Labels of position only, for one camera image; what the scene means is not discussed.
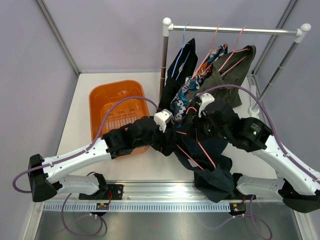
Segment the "pink hanger navy shorts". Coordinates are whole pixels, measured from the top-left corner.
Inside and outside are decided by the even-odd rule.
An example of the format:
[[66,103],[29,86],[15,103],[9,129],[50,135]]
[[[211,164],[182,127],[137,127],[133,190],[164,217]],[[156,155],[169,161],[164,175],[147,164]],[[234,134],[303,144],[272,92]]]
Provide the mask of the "pink hanger navy shorts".
[[[197,109],[193,106],[189,106],[185,112],[185,114],[187,115],[189,113],[189,111],[192,110],[194,111],[196,114],[198,114]],[[187,131],[181,131],[181,130],[176,130],[177,133],[182,134],[182,135],[186,135],[189,137],[192,137],[196,143],[199,145],[200,149],[202,150],[202,152],[206,155],[207,159],[211,162],[212,166],[214,169],[217,168],[215,162],[211,159],[211,157],[209,156],[209,154],[206,152],[206,150],[204,149],[204,147],[202,146],[201,142],[199,141],[198,138],[198,133],[197,133],[197,129],[196,128],[192,128],[190,127]],[[200,169],[204,170],[195,160],[193,160],[193,158],[189,157]]]

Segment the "dark navy shorts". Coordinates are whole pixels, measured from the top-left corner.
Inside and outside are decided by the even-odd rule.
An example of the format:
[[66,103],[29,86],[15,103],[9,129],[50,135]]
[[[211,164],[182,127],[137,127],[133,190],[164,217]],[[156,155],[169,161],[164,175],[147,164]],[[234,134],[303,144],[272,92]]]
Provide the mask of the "dark navy shorts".
[[[194,186],[201,192],[213,194],[214,191],[227,194],[233,194],[235,191],[234,178],[231,174],[233,166],[232,159],[224,156],[223,151],[228,145],[224,139],[209,137],[200,141],[201,145],[216,164],[214,169],[207,156],[202,152],[197,142],[190,136],[182,135],[176,131],[172,121],[167,126],[175,131],[175,150],[174,155],[178,161],[189,171],[193,172]],[[202,168],[200,169],[191,159],[195,160]]]

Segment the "black shorts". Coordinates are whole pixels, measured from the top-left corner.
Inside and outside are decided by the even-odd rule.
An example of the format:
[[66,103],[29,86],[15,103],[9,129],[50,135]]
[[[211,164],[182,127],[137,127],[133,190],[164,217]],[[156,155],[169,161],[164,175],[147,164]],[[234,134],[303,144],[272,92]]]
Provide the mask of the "black shorts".
[[170,109],[172,100],[185,83],[186,78],[194,73],[197,63],[196,40],[192,38],[179,50],[167,70],[167,79],[158,105],[159,109]]

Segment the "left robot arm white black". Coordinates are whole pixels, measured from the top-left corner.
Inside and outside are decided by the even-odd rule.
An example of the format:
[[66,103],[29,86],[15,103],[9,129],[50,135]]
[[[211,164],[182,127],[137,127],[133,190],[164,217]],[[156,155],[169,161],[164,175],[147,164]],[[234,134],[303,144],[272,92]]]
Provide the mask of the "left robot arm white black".
[[109,187],[102,174],[79,176],[73,175],[73,172],[128,156],[142,147],[152,147],[169,156],[176,147],[176,131],[170,127],[162,128],[153,117],[142,117],[134,123],[110,130],[84,148],[46,158],[35,154],[30,157],[28,166],[32,200],[35,203],[44,202],[58,194],[103,199]]

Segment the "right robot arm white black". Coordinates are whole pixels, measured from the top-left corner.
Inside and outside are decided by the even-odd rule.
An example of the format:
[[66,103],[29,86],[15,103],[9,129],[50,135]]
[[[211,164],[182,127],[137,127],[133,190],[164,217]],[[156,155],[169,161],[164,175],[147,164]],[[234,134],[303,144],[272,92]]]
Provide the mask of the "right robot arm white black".
[[300,213],[319,210],[320,173],[285,148],[275,130],[258,118],[240,118],[231,106],[211,95],[203,95],[195,106],[194,127],[199,140],[224,139],[233,147],[260,158],[276,172],[274,179],[235,173],[234,181],[226,186],[228,196],[279,198]]

